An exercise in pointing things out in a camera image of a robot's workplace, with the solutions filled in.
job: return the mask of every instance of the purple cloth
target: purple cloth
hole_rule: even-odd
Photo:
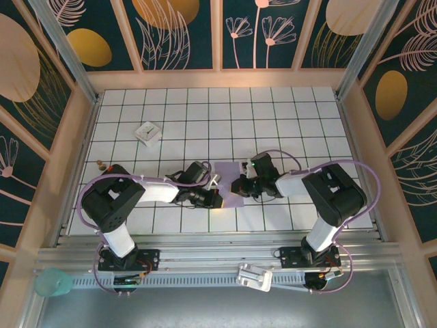
[[[223,198],[223,208],[243,207],[244,198],[231,192],[231,184],[240,177],[239,162],[216,162],[214,173],[221,177],[218,194]]]

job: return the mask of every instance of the dark teal wallpaper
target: dark teal wallpaper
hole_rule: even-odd
[[[437,97],[437,3],[417,1],[364,92],[386,146]]]
[[[212,68],[210,0],[123,0],[145,70]]]
[[[378,8],[377,1],[322,0],[302,68],[345,68]]]
[[[0,23],[0,105],[50,149],[71,89],[12,2]]]
[[[223,68],[291,68],[308,4],[224,0]]]
[[[437,117],[392,157],[423,243],[437,238]]]
[[[44,165],[0,123],[0,244],[16,246]]]

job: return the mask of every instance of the leaf illustration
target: leaf illustration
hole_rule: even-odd
[[[73,27],[86,11],[85,0],[48,0],[57,22],[61,26]]]
[[[437,32],[437,0],[423,0],[417,10],[414,28],[422,36]]]

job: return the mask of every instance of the purple cable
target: purple cable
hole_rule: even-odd
[[[371,210],[373,210],[376,206],[376,203],[378,203],[378,201],[380,200],[380,196],[381,196],[381,181],[378,177],[378,175],[376,174],[376,172],[368,165],[358,162],[358,161],[354,161],[352,159],[337,159],[335,161],[331,161],[331,162],[327,162],[327,163],[323,163],[321,165],[318,165],[316,167],[313,167],[311,169],[304,169],[303,171],[290,171],[291,175],[299,175],[299,174],[303,174],[303,173],[308,173],[308,172],[316,172],[319,169],[322,169],[323,167],[326,167],[328,165],[331,164],[340,164],[340,163],[349,163],[349,164],[355,164],[361,167],[364,167],[367,171],[369,171],[371,173],[371,175],[375,178],[376,181],[376,196],[373,199],[372,203],[361,213],[356,214],[355,216],[346,219],[343,224],[341,225],[341,227],[337,230],[337,232],[334,234],[333,236],[333,242],[337,239],[338,235],[340,234],[341,231],[343,231],[343,229],[352,221],[358,219],[359,217],[363,216],[364,214],[370,212]]]
[[[330,290],[315,290],[315,291],[313,291],[316,294],[329,294],[331,292],[338,292],[339,290],[345,288],[350,283],[350,280],[352,279],[352,275],[354,274],[354,263],[352,261],[352,255],[350,254],[350,252],[343,245],[340,245],[337,242],[334,242],[334,245],[340,247],[349,257],[349,261],[350,261],[349,276],[348,276],[347,280],[341,286],[334,288],[334,289],[330,289]]]
[[[283,150],[269,149],[269,150],[265,150],[263,152],[260,152],[258,155],[267,154],[269,152],[280,152],[281,154],[287,155],[288,157],[290,157],[291,159],[293,159],[296,162],[296,164],[299,167],[299,171],[302,171],[302,165],[299,163],[298,159],[296,157],[294,157],[293,155],[289,154],[288,152],[284,152]]]

